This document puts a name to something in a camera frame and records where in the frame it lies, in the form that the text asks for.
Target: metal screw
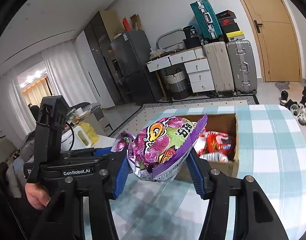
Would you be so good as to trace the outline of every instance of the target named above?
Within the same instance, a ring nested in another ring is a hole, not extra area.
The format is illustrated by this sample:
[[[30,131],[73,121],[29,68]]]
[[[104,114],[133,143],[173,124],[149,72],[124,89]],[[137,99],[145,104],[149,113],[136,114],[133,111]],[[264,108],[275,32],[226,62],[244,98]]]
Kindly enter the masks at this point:
[[[254,182],[254,178],[252,177],[252,176],[247,176],[246,178],[245,178],[248,182]]]
[[[71,183],[73,181],[73,177],[69,176],[65,178],[66,183]]]
[[[107,173],[108,173],[108,170],[106,170],[106,169],[102,169],[102,170],[99,171],[99,174],[102,175],[102,176],[105,176]]]
[[[212,173],[213,175],[219,175],[219,174],[220,174],[220,171],[219,171],[218,169],[212,169],[212,170],[211,170],[211,173]]]

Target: wooden door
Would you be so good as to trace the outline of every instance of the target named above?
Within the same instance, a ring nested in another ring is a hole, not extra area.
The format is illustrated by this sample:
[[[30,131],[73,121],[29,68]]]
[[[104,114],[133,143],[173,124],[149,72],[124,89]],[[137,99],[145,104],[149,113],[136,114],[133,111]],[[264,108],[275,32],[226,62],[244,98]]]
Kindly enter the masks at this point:
[[[285,4],[282,0],[241,2],[252,21],[265,81],[300,81],[298,41]]]

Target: curtain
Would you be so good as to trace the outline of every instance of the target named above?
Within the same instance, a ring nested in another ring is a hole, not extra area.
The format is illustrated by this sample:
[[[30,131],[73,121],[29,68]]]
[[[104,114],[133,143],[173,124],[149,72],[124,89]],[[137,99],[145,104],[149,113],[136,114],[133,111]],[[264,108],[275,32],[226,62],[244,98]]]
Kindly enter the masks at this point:
[[[31,103],[32,105],[37,105],[38,107],[40,107],[43,97],[49,97],[51,95],[46,83],[46,77],[38,80],[36,83],[27,89],[24,89],[22,92],[27,105]]]
[[[11,69],[0,78],[0,129],[19,149],[26,135],[35,127],[35,119],[24,100],[17,74]]]
[[[97,102],[80,65],[73,41],[45,49],[42,56],[55,95],[62,95],[69,106]]]

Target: gray suitcase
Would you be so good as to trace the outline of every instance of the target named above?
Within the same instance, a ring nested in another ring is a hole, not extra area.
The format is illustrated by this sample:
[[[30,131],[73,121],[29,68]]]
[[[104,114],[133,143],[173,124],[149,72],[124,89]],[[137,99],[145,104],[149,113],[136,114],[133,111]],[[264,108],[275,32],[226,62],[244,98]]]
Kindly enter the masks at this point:
[[[220,41],[206,44],[204,49],[210,66],[215,91],[234,91],[231,65],[225,42]]]
[[[255,95],[258,81],[251,43],[247,40],[232,41],[226,47],[238,95],[241,92]]]

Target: refrigerator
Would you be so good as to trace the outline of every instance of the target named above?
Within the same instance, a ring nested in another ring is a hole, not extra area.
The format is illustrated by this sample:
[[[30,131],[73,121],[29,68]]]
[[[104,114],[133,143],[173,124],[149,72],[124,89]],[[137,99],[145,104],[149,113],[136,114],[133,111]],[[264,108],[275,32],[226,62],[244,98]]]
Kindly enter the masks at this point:
[[[126,31],[111,42],[133,101],[138,105],[155,103],[162,98],[156,73],[149,72],[151,46],[144,31]]]

